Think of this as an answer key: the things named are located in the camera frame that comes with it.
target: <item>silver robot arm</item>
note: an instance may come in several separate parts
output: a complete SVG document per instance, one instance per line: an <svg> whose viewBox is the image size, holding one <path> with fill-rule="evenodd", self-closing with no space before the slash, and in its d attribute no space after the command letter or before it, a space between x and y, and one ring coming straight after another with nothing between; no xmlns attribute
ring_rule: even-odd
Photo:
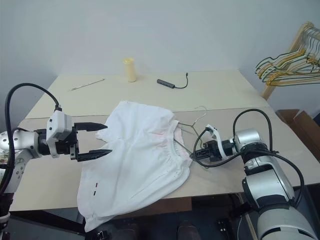
<svg viewBox="0 0 320 240"><path fill-rule="evenodd" d="M6 131L0 134L0 183L9 168L9 141L13 141L14 146L12 176L4 192L0 194L0 240L4 238L2 237L3 234L8 234L4 229L7 227L10 218L10 205L13 202L14 193L18 189L27 163L31 159L45 155L51 155L52 158L58 158L60 154L70 155L71 160L77 160L78 162L100 158L110 153L111 150L98 149L80 154L77 133L80 130L97 131L106 127L103 124L93 122L75 123L73 126L70 116L61 110L55 110L47 122L46 129L26 131L22 128L16 128L13 130L12 139L9 139Z"/></svg>
<svg viewBox="0 0 320 240"><path fill-rule="evenodd" d="M259 133L253 129L236 132L234 151L267 149ZM269 155L242 155L246 177L244 193L259 212L259 240L317 240L307 219L295 208L295 193L278 160Z"/></svg>

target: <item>robotic arm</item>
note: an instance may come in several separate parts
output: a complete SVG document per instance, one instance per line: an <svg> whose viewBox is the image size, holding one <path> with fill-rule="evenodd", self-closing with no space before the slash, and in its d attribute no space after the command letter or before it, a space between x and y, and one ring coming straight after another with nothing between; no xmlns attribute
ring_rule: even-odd
<svg viewBox="0 0 320 240"><path fill-rule="evenodd" d="M259 109L245 112L250 111L262 112ZM317 240L307 219L296 209L304 189L302 173L292 162L272 151L271 124L269 124L271 150L268 150L257 130L249 128L235 132L235 123L236 121L233 124L234 136L223 141L217 129L207 125L198 137L191 157L205 167L217 167L237 156L242 157L246 174L242 180L242 187L248 200L244 205L249 205L252 210L259 213L257 222L259 240ZM195 150L204 132L209 132L213 140L204 143L203 149ZM205 158L209 158L213 164L203 164L200 160ZM294 189L276 158L290 164L299 175L301 189L296 200Z"/></svg>
<svg viewBox="0 0 320 240"><path fill-rule="evenodd" d="M11 129L9 113L11 96L16 89L24 86L38 88L55 101L55 110L47 122L46 129L35 131L19 127ZM5 103L5 120L7 131L0 134L0 240L9 239L9 234L4 229L8 225L10 205L29 160L45 155L58 158L60 154L65 154L70 155L71 160L83 162L112 152L108 149L97 149L79 153L78 131L98 131L107 126L93 122L73 125L71 116L62 111L56 98L46 89L32 83L19 84L9 92Z"/></svg>

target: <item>hanger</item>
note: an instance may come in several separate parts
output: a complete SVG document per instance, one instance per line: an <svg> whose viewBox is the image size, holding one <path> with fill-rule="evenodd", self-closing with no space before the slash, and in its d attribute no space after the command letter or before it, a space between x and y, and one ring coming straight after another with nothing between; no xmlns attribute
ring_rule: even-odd
<svg viewBox="0 0 320 240"><path fill-rule="evenodd" d="M292 77L286 78L289 81L285 81L283 78L278 77L275 80L272 80L268 85L275 86L275 87L285 87L285 86L296 86L296 85L305 85L305 84L320 84L320 76L315 77L306 77L301 76L298 78L294 78L296 80L292 80Z"/></svg>
<svg viewBox="0 0 320 240"><path fill-rule="evenodd" d="M305 65L306 65L305 61L301 61L301 63L297 64L295 67L303 67L303 66L305 66ZM291 73L294 69L295 69L294 67L291 67L290 69L288 69L288 70L285 71L285 72ZM276 71L271 72L268 77L271 78L271 77L273 77L276 73L278 73L278 72L276 72ZM262 82L263 82L263 83L267 82L266 78L263 78L263 79L262 79Z"/></svg>
<svg viewBox="0 0 320 240"><path fill-rule="evenodd" d="M315 46L315 53L314 53L314 58L316 58L318 56L318 61L315 61L316 65L320 65L320 30L316 29L315 27L312 28L313 32L311 33L312 37L313 37L313 43L312 46L314 44L314 42L316 41L316 46Z"/></svg>
<svg viewBox="0 0 320 240"><path fill-rule="evenodd" d="M310 34L312 35L312 37L314 37L314 34L317 34L317 31L312 29L312 32ZM317 55L320 52L320 40L317 40L316 38L311 38L310 45L311 45L311 49L306 55L306 59L303 60L301 63L293 66L290 70L288 70L288 72L291 72L291 73L309 72L311 74L313 73L314 70L316 70L316 68L320 67L319 66L320 56L317 59Z"/></svg>
<svg viewBox="0 0 320 240"><path fill-rule="evenodd" d="M267 81L266 84L269 86L288 86L291 84L296 84L296 83L308 83L311 81L317 81L320 79L320 71L315 72L315 73L302 73L302 72L297 72L297 73L290 73L290 72L277 72L273 76L271 76Z"/></svg>
<svg viewBox="0 0 320 240"><path fill-rule="evenodd" d="M302 36L302 43L305 45L303 48L301 48L302 51L298 51L293 55L287 56L284 59L281 59L277 64L269 66L267 69L264 69L262 75L259 76L259 78L262 79L262 82L266 82L265 79L269 77L271 73L281 72L281 71L289 72L286 70L287 67L289 67L295 62L307 59L310 53L312 52L312 50L314 49L315 38L310 37L310 35L312 35L314 32L315 32L315 29L313 28L309 28L305 31L305 34Z"/></svg>
<svg viewBox="0 0 320 240"><path fill-rule="evenodd" d="M314 28L308 28L307 30L305 30L300 38L300 44L299 47L297 49L297 51L294 52L288 52L288 53L284 53L284 54L280 54L278 57L276 58L272 58L272 57L267 57L264 60L262 60L260 63L257 64L256 66L256 73L259 76L259 78L262 78L262 75L264 74L265 71L267 71L268 69L270 69L273 66L276 65L281 65L283 62L286 62L290 59L296 58L297 55L300 56L302 53L304 53L305 48L304 46L306 45L306 38L308 37L308 34L306 34L306 32L310 31L310 29L314 29Z"/></svg>
<svg viewBox="0 0 320 240"><path fill-rule="evenodd" d="M268 80L269 83L274 81L275 78L278 78L278 81L288 80L288 79L289 80L306 79L306 81L310 81L311 79L319 78L320 77L320 66L315 64L314 59L309 58L309 59L307 59L307 62L309 63L308 65L306 65L305 62L302 63L304 65L303 67L300 67L302 65L300 63L299 65L292 67L288 71L278 72L278 73L274 74Z"/></svg>
<svg viewBox="0 0 320 240"><path fill-rule="evenodd" d="M195 107L194 109L198 109L198 108L204 108L205 110L205 113L201 116L199 116L192 124L186 124L186 123L182 123L182 122L179 122L178 124L179 125L183 125L183 126L187 126L187 127L190 127L192 128L192 130L195 132L196 136L199 137L199 134L197 132L197 130L195 129L195 125L196 123L198 122L198 120L202 119L204 116L207 115L208 113L208 109L205 107L205 106L197 106ZM176 139L173 139L176 143L178 143L181 147L183 147L185 150L187 150L190 154L192 153L192 151L190 151L189 149L187 149L184 145L182 145L180 142L178 142Z"/></svg>

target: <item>black cable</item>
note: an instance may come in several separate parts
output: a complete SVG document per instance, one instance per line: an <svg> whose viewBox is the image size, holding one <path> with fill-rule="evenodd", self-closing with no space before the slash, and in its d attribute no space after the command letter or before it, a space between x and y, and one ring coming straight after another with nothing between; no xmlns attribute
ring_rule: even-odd
<svg viewBox="0 0 320 240"><path fill-rule="evenodd" d="M12 177L14 168L15 168L15 145L14 145L14 140L13 140L13 130L11 128L11 121L10 121L10 101L11 101L11 97L14 94L14 92L21 88L21 87L25 87L25 86L29 86L29 87L34 87L37 89L42 90L43 92L45 92L46 94L48 94L54 101L55 103L55 110L60 110L60 105L58 100L55 98L55 96L53 96L48 90L44 89L41 86L38 86L36 84L33 83L20 83L16 86L14 86L8 93L8 95L6 96L5 99L5 106L4 106L4 117L5 117L5 126L6 126L6 132L7 132L7 137L8 137L8 141L9 141L9 156L8 156L8 161L7 161L7 168L5 169L2 181L0 183L0 195L2 195L9 182L10 179Z"/></svg>
<svg viewBox="0 0 320 240"><path fill-rule="evenodd" d="M250 153L257 153L257 154L264 154L264 155L268 155L268 156L271 156L271 157L278 158L278 159L286 162L287 164L289 164L296 171L296 173L299 176L299 180L300 180L300 191L299 191L298 197L296 198L296 201L295 201L295 207L298 207L298 205L299 205L299 203L300 203L300 201L301 201L301 199L303 197L303 193L304 193L304 190L305 190L305 187L306 187L305 186L304 176L302 175L302 172L299 170L299 168L295 164L293 164L290 160L286 159L283 156L275 154L273 152L263 151L263 150L250 150L249 152Z"/></svg>
<svg viewBox="0 0 320 240"><path fill-rule="evenodd" d="M245 113L247 113L247 112L259 112L259 113L261 113L261 114L265 117L265 119L266 119L266 121L267 121L267 123L268 123L268 129L269 129L269 150L270 150L270 152L272 152L272 151L273 151L273 139L272 139L272 126L271 126L271 121L270 121L270 118L268 117L268 115L267 115L264 111L262 111L262 110L260 110L260 109L251 108L251 109L248 109L248 110L245 110L245 111L239 113L239 114L236 116L236 118L235 118L234 121L233 121L233 125L232 125L233 137L235 137L235 135L236 135L236 123L237 123L238 118L239 118L242 114L245 114Z"/></svg>
<svg viewBox="0 0 320 240"><path fill-rule="evenodd" d="M188 86L188 82L189 82L189 80L188 80L188 73L187 73L187 72L185 73L185 78L186 78L186 85L185 85L185 86L183 86L183 87L177 87L177 86L175 86L174 88L175 88L175 89L185 89L185 88Z"/></svg>
<svg viewBox="0 0 320 240"><path fill-rule="evenodd" d="M227 160L221 160L219 161L218 163L215 163L215 164L204 164L202 163L199 159L197 159L197 155L196 155L196 147L197 147L197 144L200 140L200 138L203 136L203 134L205 134L205 132L208 131L208 132L211 132L212 130L208 127L206 127L202 133L200 133L200 135L198 136L198 138L196 139L195 143L194 143L194 146L193 146L193 157L195 159L195 161L200 164L201 166L203 167L206 167L206 168L214 168L214 167L218 167L218 166L221 166L223 164L226 164L227 162L230 162L232 159L235 159L236 157L240 156L242 153L238 152L236 153L235 155L231 156L230 158L228 158Z"/></svg>

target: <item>hanger hook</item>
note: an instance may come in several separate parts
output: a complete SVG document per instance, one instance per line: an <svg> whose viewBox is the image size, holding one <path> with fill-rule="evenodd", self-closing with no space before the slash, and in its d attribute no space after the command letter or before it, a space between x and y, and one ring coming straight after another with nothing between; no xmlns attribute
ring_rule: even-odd
<svg viewBox="0 0 320 240"><path fill-rule="evenodd" d="M202 116L199 116L195 121L194 121L194 123L192 124L193 126L198 122L198 120L199 119L202 119L205 115L207 115L207 113L208 113L208 109L205 107L205 106L197 106L197 107L195 107L194 109L198 109L198 108L204 108L204 110L205 110L205 113L202 115Z"/></svg>

